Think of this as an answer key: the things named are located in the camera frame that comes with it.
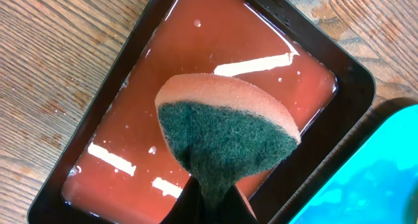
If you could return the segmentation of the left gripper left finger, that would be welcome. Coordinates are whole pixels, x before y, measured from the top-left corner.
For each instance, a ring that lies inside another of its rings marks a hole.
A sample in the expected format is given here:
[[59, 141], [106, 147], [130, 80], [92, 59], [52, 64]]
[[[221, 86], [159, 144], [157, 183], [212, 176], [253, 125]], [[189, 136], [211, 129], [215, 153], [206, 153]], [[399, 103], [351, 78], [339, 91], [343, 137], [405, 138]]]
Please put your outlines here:
[[197, 179], [191, 176], [161, 224], [200, 224], [201, 212], [201, 187]]

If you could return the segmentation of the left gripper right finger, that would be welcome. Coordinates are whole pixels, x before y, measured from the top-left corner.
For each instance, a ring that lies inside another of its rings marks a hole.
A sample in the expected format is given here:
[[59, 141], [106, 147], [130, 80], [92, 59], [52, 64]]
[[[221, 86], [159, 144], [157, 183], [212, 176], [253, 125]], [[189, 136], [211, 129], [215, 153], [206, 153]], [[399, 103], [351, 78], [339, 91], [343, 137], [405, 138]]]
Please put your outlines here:
[[228, 190], [221, 203], [221, 222], [225, 224], [258, 224], [247, 198], [235, 185]]

